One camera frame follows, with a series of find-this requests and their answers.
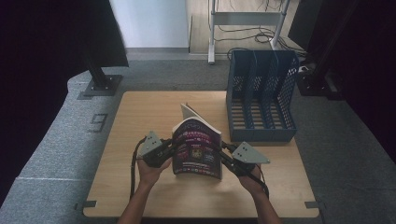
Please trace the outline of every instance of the gray carpet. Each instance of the gray carpet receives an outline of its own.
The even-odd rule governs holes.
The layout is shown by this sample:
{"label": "gray carpet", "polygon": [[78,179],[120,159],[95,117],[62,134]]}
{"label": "gray carpet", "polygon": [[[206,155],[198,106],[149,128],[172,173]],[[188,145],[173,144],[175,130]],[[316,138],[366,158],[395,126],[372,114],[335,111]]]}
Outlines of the gray carpet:
{"label": "gray carpet", "polygon": [[[123,75],[113,97],[77,100],[91,76],[68,82],[69,93],[47,135],[15,180],[0,210],[0,223],[115,223],[82,215],[106,139],[125,91],[224,91],[228,61],[130,61],[105,68]],[[316,218],[285,223],[396,223],[396,166],[344,101],[302,97],[291,113],[305,170],[321,208]],[[101,130],[94,116],[106,116]],[[158,220],[144,223],[254,223],[254,220]]]}

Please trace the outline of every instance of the hand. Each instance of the hand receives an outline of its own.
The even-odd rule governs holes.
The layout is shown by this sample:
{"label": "hand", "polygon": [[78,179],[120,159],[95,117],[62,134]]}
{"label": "hand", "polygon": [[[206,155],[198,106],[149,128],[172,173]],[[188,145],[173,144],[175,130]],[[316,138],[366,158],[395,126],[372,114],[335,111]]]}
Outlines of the hand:
{"label": "hand", "polygon": [[154,184],[160,178],[161,172],[168,168],[171,164],[172,158],[169,158],[167,161],[163,163],[160,168],[153,168],[149,167],[145,161],[137,160],[137,166],[139,167],[139,174],[140,174],[140,184],[148,185],[149,187],[154,186]]}
{"label": "hand", "polygon": [[[255,166],[254,169],[251,171],[251,173],[253,175],[255,175],[258,179],[261,179],[261,168],[260,165]],[[264,190],[262,189],[262,186],[257,183],[256,181],[252,180],[250,177],[248,177],[247,175],[244,176],[238,176],[239,178],[239,182],[241,182],[241,185],[251,194],[251,195],[255,195],[258,193],[262,193],[264,192]]]}

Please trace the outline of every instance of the white wall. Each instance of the white wall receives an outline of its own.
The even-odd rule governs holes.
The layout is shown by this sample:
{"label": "white wall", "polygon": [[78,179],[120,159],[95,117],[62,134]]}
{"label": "white wall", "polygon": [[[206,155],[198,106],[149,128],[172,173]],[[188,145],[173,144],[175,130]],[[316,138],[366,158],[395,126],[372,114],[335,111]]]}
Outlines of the white wall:
{"label": "white wall", "polygon": [[187,48],[186,0],[110,0],[125,48]]}

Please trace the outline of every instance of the book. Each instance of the book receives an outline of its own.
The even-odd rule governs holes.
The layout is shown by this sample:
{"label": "book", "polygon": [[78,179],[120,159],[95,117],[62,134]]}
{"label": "book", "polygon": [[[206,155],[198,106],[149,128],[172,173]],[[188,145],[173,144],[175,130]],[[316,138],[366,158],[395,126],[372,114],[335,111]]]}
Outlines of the book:
{"label": "book", "polygon": [[183,120],[172,130],[172,145],[177,146],[172,161],[174,174],[193,173],[221,179],[221,132],[188,104],[181,104],[181,111]]}

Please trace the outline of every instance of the plastic desk organizer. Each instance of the plastic desk organizer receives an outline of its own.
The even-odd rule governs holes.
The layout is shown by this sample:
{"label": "plastic desk organizer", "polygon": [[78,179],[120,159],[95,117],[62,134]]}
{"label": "plastic desk organizer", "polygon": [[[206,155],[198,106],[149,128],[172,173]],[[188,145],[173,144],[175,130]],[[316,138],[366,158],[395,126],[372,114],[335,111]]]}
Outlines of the plastic desk organizer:
{"label": "plastic desk organizer", "polygon": [[234,50],[227,88],[233,142],[289,142],[290,102],[299,60],[293,50]]}

